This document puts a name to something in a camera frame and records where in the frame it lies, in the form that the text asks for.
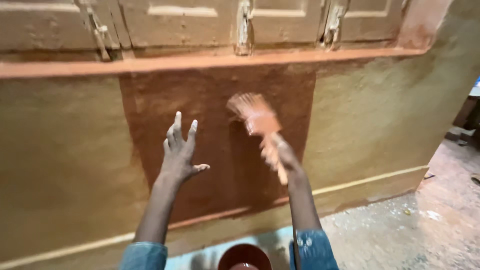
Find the wooden shutter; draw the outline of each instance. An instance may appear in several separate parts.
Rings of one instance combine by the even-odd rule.
[[[347,7],[340,25],[341,41],[386,40],[396,38],[401,24],[403,0],[332,0]]]
[[[134,47],[230,43],[232,1],[120,1]]]
[[[102,19],[115,31],[107,14]],[[2,1],[0,25],[1,50],[97,48],[88,14],[74,0]]]
[[[254,42],[315,42],[324,29],[325,0],[253,0]]]

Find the paintbrush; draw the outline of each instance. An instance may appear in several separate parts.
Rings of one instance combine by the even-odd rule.
[[[287,173],[278,158],[278,149],[272,136],[280,131],[281,126],[275,112],[260,94],[245,93],[232,96],[227,102],[227,108],[236,113],[243,121],[248,134],[263,137],[260,144],[262,157],[270,167],[277,171],[282,185],[288,183]]]

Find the hinge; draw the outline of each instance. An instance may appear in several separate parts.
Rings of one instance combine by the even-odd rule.
[[[111,57],[108,54],[107,48],[105,47],[105,43],[112,44],[112,38],[110,33],[108,32],[108,27],[103,25],[98,16],[95,14],[95,11],[91,6],[86,7],[88,13],[88,19],[90,21],[90,26],[93,31],[95,42],[97,47],[100,49],[100,56],[102,57],[103,61],[110,61]]]
[[[332,8],[332,17],[329,15],[325,26],[324,46],[326,48],[336,49],[335,44],[340,40],[340,27],[346,11],[346,8],[340,5],[335,5]]]
[[[252,42],[249,35],[251,18],[250,1],[241,1],[237,14],[237,45],[235,47],[237,56],[246,56],[252,53]]]

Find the floor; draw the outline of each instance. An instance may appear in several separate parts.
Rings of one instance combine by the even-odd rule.
[[[480,269],[480,152],[444,141],[415,193],[321,219],[340,269]],[[291,227],[170,258],[168,270],[214,270],[239,243],[255,244],[287,270]]]

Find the denim shirt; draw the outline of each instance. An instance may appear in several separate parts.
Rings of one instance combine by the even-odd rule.
[[[301,270],[338,270],[330,241],[323,230],[297,230]],[[119,270],[163,270],[168,249],[160,243],[137,242],[128,245]],[[296,270],[293,242],[290,243],[290,269]]]

